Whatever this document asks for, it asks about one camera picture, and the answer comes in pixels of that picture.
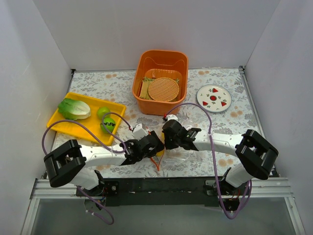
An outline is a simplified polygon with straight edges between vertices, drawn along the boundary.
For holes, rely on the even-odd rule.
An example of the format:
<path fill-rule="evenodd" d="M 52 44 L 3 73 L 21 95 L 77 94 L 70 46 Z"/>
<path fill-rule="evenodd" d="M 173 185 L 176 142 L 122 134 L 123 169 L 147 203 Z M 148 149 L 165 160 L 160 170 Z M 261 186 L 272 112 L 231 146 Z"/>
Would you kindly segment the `green fake pear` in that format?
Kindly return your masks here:
<path fill-rule="evenodd" d="M 110 109 L 108 107 L 104 106 L 104 107 L 100 107 L 97 110 L 96 114 L 97 114 L 98 119 L 101 120 L 104 115 L 106 115 L 107 113 L 110 113 L 110 112 L 111 112 Z"/>

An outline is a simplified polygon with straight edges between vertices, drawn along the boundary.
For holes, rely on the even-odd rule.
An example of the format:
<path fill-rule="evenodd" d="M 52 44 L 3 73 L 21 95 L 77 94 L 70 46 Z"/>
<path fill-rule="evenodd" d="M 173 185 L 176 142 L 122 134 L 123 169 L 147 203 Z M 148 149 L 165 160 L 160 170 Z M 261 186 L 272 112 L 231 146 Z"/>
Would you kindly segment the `fake green lettuce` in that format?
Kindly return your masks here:
<path fill-rule="evenodd" d="M 58 112 L 69 120 L 81 120 L 91 116 L 91 109 L 85 102 L 64 98 L 58 105 Z"/>

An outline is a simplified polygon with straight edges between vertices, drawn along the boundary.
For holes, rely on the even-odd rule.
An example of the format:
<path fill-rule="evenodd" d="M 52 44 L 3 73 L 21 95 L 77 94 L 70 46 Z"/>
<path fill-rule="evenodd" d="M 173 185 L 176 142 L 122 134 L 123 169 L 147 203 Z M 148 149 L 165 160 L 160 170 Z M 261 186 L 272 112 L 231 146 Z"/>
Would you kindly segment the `clear zip top bag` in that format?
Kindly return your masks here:
<path fill-rule="evenodd" d="M 153 169 L 157 172 L 161 170 L 179 170 L 187 168 L 192 162 L 201 163 L 206 152 L 199 152 L 196 150 L 185 150 L 182 147 L 176 149 L 167 150 L 164 147 L 164 154 L 162 157 L 151 157 L 150 162 L 153 165 Z"/>

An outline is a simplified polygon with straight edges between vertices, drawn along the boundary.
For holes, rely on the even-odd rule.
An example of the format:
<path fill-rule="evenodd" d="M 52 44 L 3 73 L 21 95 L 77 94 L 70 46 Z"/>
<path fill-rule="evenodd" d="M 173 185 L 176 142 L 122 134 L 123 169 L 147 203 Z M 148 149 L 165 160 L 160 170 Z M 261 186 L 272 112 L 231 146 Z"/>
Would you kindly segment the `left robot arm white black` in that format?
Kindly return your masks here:
<path fill-rule="evenodd" d="M 103 147 L 79 145 L 77 140 L 67 141 L 44 157 L 50 186 L 58 188 L 71 183 L 98 196 L 104 190 L 103 179 L 91 167 L 133 165 L 164 150 L 163 142 L 154 131 L 140 140 L 128 140 L 125 145 L 126 151 L 123 152 L 122 144 L 107 150 Z"/>

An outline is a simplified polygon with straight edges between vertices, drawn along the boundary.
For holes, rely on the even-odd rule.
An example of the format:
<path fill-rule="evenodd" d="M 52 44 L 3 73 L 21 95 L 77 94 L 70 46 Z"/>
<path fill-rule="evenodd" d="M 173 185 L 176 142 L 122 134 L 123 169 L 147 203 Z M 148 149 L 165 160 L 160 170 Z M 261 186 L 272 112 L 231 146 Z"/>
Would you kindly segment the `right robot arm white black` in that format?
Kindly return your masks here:
<path fill-rule="evenodd" d="M 212 151 L 236 156 L 240 163 L 229 168 L 220 180 L 222 192 L 234 194 L 253 178 L 268 179 L 278 157 L 278 150 L 257 131 L 248 129 L 242 135 L 209 134 L 200 128 L 185 129 L 178 121 L 167 121 L 162 132 L 167 150 Z"/>

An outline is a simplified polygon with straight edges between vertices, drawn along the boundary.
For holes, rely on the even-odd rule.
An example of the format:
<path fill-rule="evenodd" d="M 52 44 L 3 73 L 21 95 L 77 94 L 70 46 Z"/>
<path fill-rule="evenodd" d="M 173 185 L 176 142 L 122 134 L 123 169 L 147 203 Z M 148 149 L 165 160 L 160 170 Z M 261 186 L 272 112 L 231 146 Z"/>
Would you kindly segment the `green fake melon black stripes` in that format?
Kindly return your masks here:
<path fill-rule="evenodd" d="M 109 132 L 112 133 L 115 127 L 116 123 L 110 117 L 104 118 L 103 123 L 100 123 L 100 128 L 105 134 L 108 134 Z"/>

